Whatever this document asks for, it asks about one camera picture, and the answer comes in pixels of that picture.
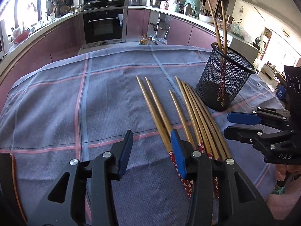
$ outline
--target black mesh pen holder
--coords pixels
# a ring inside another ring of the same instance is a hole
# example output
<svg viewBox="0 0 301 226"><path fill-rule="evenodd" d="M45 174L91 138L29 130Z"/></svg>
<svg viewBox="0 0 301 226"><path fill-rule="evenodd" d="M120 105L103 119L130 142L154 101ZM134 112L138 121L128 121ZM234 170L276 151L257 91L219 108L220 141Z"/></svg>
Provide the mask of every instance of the black mesh pen holder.
<svg viewBox="0 0 301 226"><path fill-rule="evenodd" d="M216 42L211 46L213 50L195 90L209 108L225 111L256 70L235 50L228 48L224 55Z"/></svg>

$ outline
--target cabinet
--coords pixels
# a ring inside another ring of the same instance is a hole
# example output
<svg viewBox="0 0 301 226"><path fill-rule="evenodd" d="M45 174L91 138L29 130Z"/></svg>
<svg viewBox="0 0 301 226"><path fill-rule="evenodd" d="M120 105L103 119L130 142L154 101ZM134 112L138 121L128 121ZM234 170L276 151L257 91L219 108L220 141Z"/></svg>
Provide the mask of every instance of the cabinet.
<svg viewBox="0 0 301 226"><path fill-rule="evenodd" d="M79 31L75 29L79 27L77 26L78 23L79 18L75 16L45 34L53 62L71 58L78 54L81 48Z"/></svg>
<svg viewBox="0 0 301 226"><path fill-rule="evenodd" d="M212 49L211 44L216 42L216 37L209 32L193 26L189 39L189 46Z"/></svg>
<svg viewBox="0 0 301 226"><path fill-rule="evenodd" d="M168 45L183 45L189 43L190 34L192 32L192 24L184 22L180 19L172 18L170 30L168 33Z"/></svg>
<svg viewBox="0 0 301 226"><path fill-rule="evenodd" d="M126 38L140 39L147 33L150 11L145 9L128 9Z"/></svg>
<svg viewBox="0 0 301 226"><path fill-rule="evenodd" d="M20 58L0 85L0 112L13 84L21 77L49 63L52 63L52 59L47 47L46 38L44 37Z"/></svg>

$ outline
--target metal screw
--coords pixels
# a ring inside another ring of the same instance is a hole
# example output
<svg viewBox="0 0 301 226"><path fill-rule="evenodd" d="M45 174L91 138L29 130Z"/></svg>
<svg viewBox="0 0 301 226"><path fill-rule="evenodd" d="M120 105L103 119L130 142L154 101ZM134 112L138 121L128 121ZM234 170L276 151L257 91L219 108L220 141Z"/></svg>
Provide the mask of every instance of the metal screw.
<svg viewBox="0 0 301 226"><path fill-rule="evenodd" d="M109 158L111 156L112 156L112 153L108 152L108 151L102 154L102 157L104 157L104 158Z"/></svg>
<svg viewBox="0 0 301 226"><path fill-rule="evenodd" d="M227 159L226 162L228 165L233 165L235 163L235 161L231 158Z"/></svg>
<svg viewBox="0 0 301 226"><path fill-rule="evenodd" d="M78 163L78 160L77 159L72 159L69 163L70 163L71 166L74 166Z"/></svg>
<svg viewBox="0 0 301 226"><path fill-rule="evenodd" d="M199 152L199 151L193 151L193 152L192 152L192 155L193 155L194 157L200 157L202 154L201 154L201 152Z"/></svg>

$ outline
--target person's hand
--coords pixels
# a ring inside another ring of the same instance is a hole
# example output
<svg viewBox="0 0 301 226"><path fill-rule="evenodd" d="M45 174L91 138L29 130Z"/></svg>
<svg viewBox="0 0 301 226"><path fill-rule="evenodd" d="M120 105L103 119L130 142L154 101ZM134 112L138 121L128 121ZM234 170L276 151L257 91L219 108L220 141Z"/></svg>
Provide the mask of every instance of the person's hand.
<svg viewBox="0 0 301 226"><path fill-rule="evenodd" d="M278 181L283 181L285 179L286 172L301 174L301 165L275 165L275 178Z"/></svg>

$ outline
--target oven door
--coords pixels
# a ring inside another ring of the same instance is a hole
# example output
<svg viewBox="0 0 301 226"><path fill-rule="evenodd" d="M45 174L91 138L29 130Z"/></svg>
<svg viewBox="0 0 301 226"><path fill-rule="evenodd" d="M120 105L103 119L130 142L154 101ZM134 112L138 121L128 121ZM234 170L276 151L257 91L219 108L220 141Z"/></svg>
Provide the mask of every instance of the oven door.
<svg viewBox="0 0 301 226"><path fill-rule="evenodd" d="M91 12L83 17L87 44L122 39L123 9Z"/></svg>

